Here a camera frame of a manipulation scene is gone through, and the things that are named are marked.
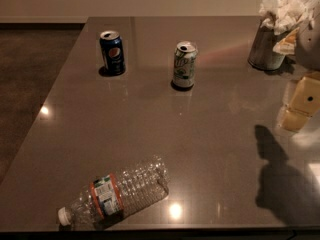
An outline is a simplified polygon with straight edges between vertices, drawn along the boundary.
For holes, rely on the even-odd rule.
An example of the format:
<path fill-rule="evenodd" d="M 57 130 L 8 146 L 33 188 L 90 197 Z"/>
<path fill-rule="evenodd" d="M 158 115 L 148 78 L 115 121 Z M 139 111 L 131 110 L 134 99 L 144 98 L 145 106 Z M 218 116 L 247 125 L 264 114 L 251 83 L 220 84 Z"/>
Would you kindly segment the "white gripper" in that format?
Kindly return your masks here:
<path fill-rule="evenodd" d="M 317 71 L 292 80 L 286 86 L 279 126 L 291 132 L 299 132 L 320 110 L 320 15 L 300 25 L 295 56 L 298 64 Z"/>

